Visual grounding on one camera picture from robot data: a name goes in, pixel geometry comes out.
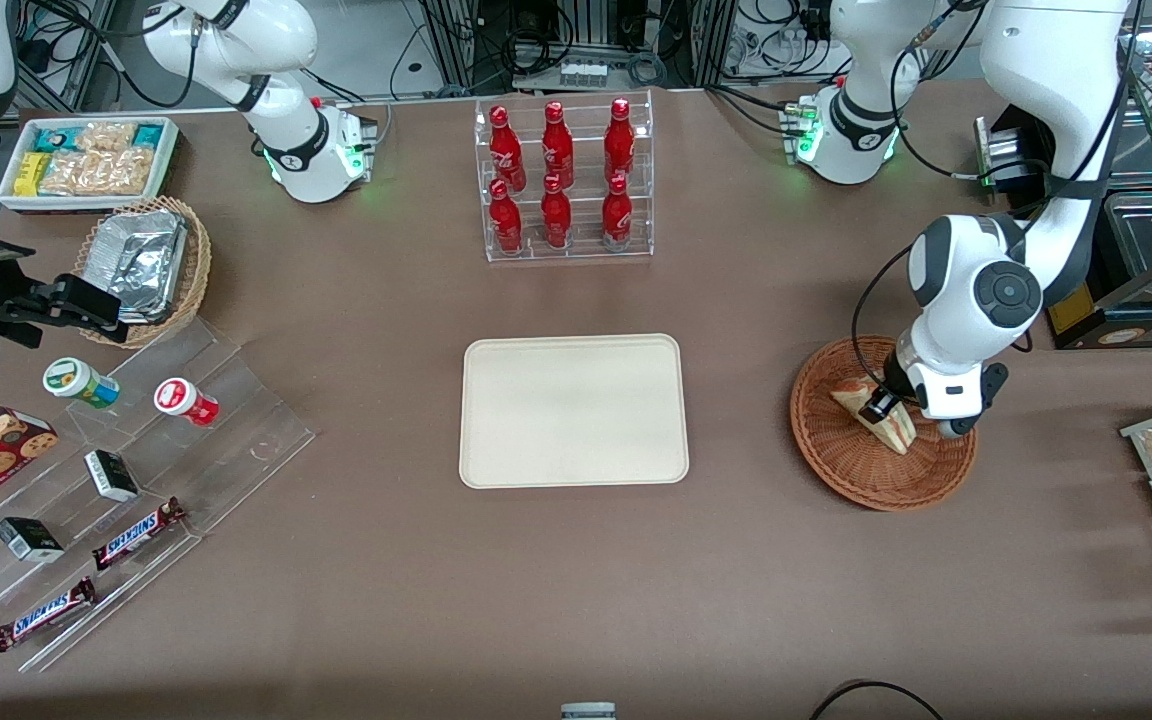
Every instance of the red bottle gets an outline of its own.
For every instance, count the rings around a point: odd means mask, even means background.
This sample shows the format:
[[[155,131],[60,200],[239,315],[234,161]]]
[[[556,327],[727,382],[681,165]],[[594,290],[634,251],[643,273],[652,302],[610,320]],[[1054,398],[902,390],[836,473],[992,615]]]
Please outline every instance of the red bottle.
[[[493,179],[488,189],[492,192],[488,214],[492,215],[492,229],[500,252],[517,255],[522,252],[522,215],[518,214],[518,206],[509,199],[509,187],[502,179]]]
[[[526,173],[522,169],[522,143],[509,127],[509,113],[502,106],[494,106],[488,113],[492,119],[492,164],[497,176],[508,183],[509,191],[522,192],[526,187]]]
[[[634,169],[634,128],[630,127],[630,101],[617,97],[612,100],[612,124],[607,126],[607,135],[602,137],[602,152],[607,156],[604,174],[607,182],[624,173],[630,176]]]
[[[573,151],[573,131],[563,122],[563,104],[545,105],[545,135],[540,137],[545,151],[545,173],[556,174],[563,190],[576,182],[576,156]]]
[[[566,250],[571,243],[573,205],[563,194],[562,179],[556,173],[545,176],[545,197],[540,200],[545,217],[545,242],[554,250]]]
[[[634,200],[626,195],[624,173],[616,173],[608,183],[611,192],[602,200],[602,244],[612,252],[626,250],[630,243],[630,215]]]

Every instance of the round wicker basket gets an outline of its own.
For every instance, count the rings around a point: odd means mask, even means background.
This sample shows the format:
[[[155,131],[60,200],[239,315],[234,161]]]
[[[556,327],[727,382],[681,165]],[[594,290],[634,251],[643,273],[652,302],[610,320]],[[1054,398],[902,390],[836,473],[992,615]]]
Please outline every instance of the round wicker basket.
[[[124,209],[115,210],[109,217],[128,213],[147,213],[150,210],[172,210],[189,222],[189,234],[185,238],[184,258],[180,259],[180,279],[175,290],[172,314],[164,323],[157,325],[131,325],[127,332],[127,342],[115,343],[99,336],[91,331],[82,331],[83,338],[101,344],[115,344],[127,347],[128,350],[145,347],[154,338],[184,327],[196,314],[202,305],[202,296],[207,291],[207,273],[211,270],[211,241],[207,238],[207,228],[202,227],[198,215],[183,202],[174,197],[156,197],[152,200],[138,200]],[[84,266],[88,265],[88,252],[91,251],[92,237],[96,237],[96,227],[88,233],[88,241],[83,242],[78,251],[78,259],[74,263],[74,274],[82,275]]]
[[[890,338],[861,336],[870,367],[881,367],[895,346]],[[918,510],[945,500],[972,470],[975,430],[948,439],[933,420],[911,411],[918,439],[897,455],[829,396],[838,382],[864,374],[850,338],[820,348],[799,370],[790,425],[803,456],[839,495],[874,510]]]

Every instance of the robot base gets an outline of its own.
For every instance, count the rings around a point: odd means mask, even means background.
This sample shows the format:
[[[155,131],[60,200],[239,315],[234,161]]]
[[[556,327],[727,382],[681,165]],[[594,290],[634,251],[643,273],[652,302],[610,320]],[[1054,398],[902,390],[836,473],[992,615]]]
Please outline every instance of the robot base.
[[[863,183],[876,176],[878,168],[896,151],[900,130],[890,134],[886,145],[882,136],[874,132],[873,149],[856,150],[829,118],[829,104],[836,94],[838,88],[824,88],[818,94],[804,94],[799,104],[781,111],[781,129],[801,132],[801,137],[785,138],[785,158],[790,165],[806,165],[829,182]]]
[[[376,162],[376,124],[362,123],[357,115],[338,108],[320,108],[328,120],[328,142],[303,170],[279,168],[268,152],[265,159],[274,180],[301,202],[326,202],[355,183],[371,181]]]

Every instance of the clear acrylic shelf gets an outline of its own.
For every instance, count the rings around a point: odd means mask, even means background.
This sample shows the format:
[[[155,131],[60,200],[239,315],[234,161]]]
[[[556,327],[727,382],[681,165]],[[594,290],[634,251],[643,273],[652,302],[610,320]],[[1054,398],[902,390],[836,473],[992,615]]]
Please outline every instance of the clear acrylic shelf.
[[[200,543],[229,511],[305,448],[314,433],[252,374],[238,348],[195,320],[111,373],[122,386],[106,410],[73,402],[54,420],[60,444],[13,478],[0,498],[5,516],[37,518],[65,547],[52,564],[15,559],[0,541],[0,626],[68,591],[92,575],[100,601],[70,612],[60,623],[29,635],[6,652],[20,670],[44,670],[147,583]],[[184,377],[220,402],[211,427],[198,429],[154,408],[151,393],[169,377]],[[141,497],[114,502],[97,495],[83,456],[101,448],[123,456]],[[96,574],[91,551],[104,546],[169,497],[188,511],[119,564]]]
[[[627,195],[634,200],[630,218],[630,242],[626,250],[612,252],[602,244],[602,199],[607,197],[607,179],[602,174],[602,136],[611,122],[612,100],[624,97],[630,101],[630,124],[634,126],[634,169],[628,177]],[[509,96],[475,106],[473,150],[479,168],[479,204],[483,206],[483,237],[488,262],[525,260],[616,260],[644,259],[655,250],[653,218],[654,164],[652,94],[644,92],[594,92],[559,97],[563,118],[571,129],[576,152],[576,181],[567,188],[573,205],[573,237],[566,250],[554,250],[544,240],[540,200],[544,197],[544,154],[540,137],[545,132],[545,103],[550,97]],[[492,232],[488,206],[488,183],[495,176],[492,165],[492,126],[486,113],[493,105],[509,111],[509,124],[522,143],[522,167],[526,170],[524,191],[513,196],[522,213],[522,252],[500,252]]]

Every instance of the brown tablecloth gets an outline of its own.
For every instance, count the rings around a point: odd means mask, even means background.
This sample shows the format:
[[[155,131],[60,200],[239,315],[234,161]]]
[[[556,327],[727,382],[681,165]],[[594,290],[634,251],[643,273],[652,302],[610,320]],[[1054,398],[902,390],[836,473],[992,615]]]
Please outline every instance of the brown tablecloth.
[[[780,719],[848,679],[947,717],[1152,717],[1152,497],[1116,434],[1152,415],[1152,351],[1038,338],[1005,355],[955,497],[901,515],[841,500],[788,434],[794,374],[846,335],[882,260],[982,202],[904,151],[831,185],[713,97],[654,100],[655,258],[553,270],[483,258],[472,101],[397,108],[376,182],[321,206],[270,181],[238,114],[179,115],[170,191],[215,245],[204,314],[320,437],[51,670],[0,657],[0,717],[521,720],[605,698],[626,720]],[[970,119],[1001,105],[980,82],[929,83],[911,137],[965,165]],[[91,222],[5,211],[0,237],[50,276]],[[914,311],[893,273],[864,329]],[[467,346],[637,332],[682,347],[685,479],[461,484]],[[58,414],[38,378],[70,353],[123,356],[73,331],[5,344],[0,404]],[[882,691],[840,705],[918,710]]]

